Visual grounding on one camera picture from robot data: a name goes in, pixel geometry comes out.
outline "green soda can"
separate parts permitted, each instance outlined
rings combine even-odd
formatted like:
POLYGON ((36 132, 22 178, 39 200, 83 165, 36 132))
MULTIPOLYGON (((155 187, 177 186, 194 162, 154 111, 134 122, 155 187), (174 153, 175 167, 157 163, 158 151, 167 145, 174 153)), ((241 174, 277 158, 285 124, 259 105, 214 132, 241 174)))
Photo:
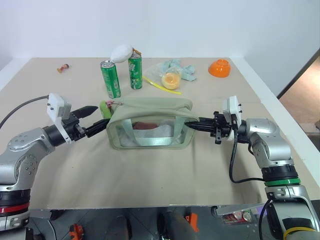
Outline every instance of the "green soda can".
POLYGON ((130 84, 133 89, 142 88, 142 58, 136 52, 133 52, 128 59, 130 84))
POLYGON ((116 65, 107 60, 100 63, 100 68, 109 97, 111 99, 121 97, 116 65))

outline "black cable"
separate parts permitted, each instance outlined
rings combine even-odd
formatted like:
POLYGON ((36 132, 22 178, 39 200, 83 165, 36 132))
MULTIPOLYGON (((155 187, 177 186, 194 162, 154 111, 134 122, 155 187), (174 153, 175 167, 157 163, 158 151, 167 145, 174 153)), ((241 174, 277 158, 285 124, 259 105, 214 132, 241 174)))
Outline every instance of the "black cable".
POLYGON ((264 180, 262 178, 258 178, 258 177, 250 177, 250 178, 245 178, 245 179, 241 179, 241 180, 237 180, 237 181, 234 180, 233 168, 234 168, 235 156, 236 156, 237 145, 238 145, 238 130, 234 129, 233 133, 234 133, 234 141, 233 141, 233 149, 232 149, 230 165, 229 165, 229 178, 230 178, 231 182, 233 182, 235 184, 240 184, 240 183, 248 182, 248 181, 263 181, 264 182, 264 180))
POLYGON ((254 152, 251 150, 251 142, 248 145, 248 151, 254 156, 254 152))
POLYGON ((13 109, 7 116, 5 116, 5 118, 0 122, 0 129, 2 128, 2 126, 5 124, 5 122, 8 120, 8 118, 11 117, 12 114, 14 114, 16 111, 18 111, 20 108, 22 108, 23 106, 29 104, 29 103, 32 103, 32 102, 35 102, 35 101, 38 101, 38 100, 41 100, 41 99, 49 99, 49 95, 46 95, 46 96, 40 96, 40 97, 36 97, 36 98, 33 98, 33 99, 30 99, 22 104, 20 104, 19 106, 17 106, 15 109, 13 109))
POLYGON ((264 213, 265 213, 265 210, 267 208, 267 205, 271 202, 271 199, 268 199, 268 201, 266 201, 266 203, 264 204, 262 210, 261 210, 261 213, 260 213, 260 217, 259 217, 259 223, 258 223, 258 231, 259 231, 259 238, 260 240, 264 240, 264 237, 262 235, 262 218, 264 217, 264 213))

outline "table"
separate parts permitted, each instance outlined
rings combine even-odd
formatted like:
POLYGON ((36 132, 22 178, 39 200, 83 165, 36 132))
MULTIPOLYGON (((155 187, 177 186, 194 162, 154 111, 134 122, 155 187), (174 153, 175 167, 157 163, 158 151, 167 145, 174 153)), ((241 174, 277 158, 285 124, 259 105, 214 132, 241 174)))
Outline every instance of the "table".
MULTIPOLYGON (((72 103, 72 109, 98 105, 108 100, 100 70, 105 58, 32 58, 0 91, 2 119, 20 103, 48 93, 58 93, 72 103), (70 68, 58 73, 63 64, 70 68)), ((143 69, 164 62, 165 58, 143 58, 143 69)), ((162 91, 144 82, 140 90, 130 87, 128 64, 117 64, 123 97, 170 97, 192 100, 199 117, 213 117, 222 102, 237 95, 242 117, 273 119, 261 98, 250 87, 229 59, 227 78, 211 76, 207 69, 216 58, 182 58, 182 65, 193 64, 197 80, 182 81, 182 95, 162 91)), ((16 134, 51 125, 46 101, 22 108, 1 129, 0 152, 16 134)), ((80 121, 89 127, 101 119, 96 111, 80 121)), ((115 150, 107 133, 101 132, 72 145, 64 144, 44 158, 31 191, 32 209, 133 208, 171 205, 256 204, 266 201, 264 184, 252 181, 231 183, 228 169, 232 142, 214 144, 209 133, 196 132, 185 149, 115 150)), ((295 168, 311 199, 320 198, 320 188, 305 164, 292 150, 295 168)), ((239 144, 234 178, 261 177, 261 171, 247 145, 239 144)))

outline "orange clamp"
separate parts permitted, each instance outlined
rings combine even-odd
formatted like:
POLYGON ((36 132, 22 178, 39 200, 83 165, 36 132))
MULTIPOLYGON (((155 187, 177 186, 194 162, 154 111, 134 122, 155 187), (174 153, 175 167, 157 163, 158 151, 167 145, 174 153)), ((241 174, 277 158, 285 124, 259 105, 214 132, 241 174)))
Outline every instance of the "orange clamp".
POLYGON ((191 225, 193 230, 197 233, 199 232, 199 228, 197 227, 198 215, 195 213, 191 213, 189 216, 184 217, 188 223, 191 225))
POLYGON ((78 224, 73 224, 69 227, 69 235, 72 240, 83 240, 84 228, 78 224))

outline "orange bowl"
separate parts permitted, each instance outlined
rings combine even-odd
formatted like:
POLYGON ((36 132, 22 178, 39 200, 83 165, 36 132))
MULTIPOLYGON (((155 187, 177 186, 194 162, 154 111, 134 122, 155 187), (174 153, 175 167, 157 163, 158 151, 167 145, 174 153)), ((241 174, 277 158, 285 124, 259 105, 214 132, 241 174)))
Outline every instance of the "orange bowl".
POLYGON ((227 60, 219 59, 210 65, 208 72, 215 77, 225 78, 229 76, 230 68, 227 60))

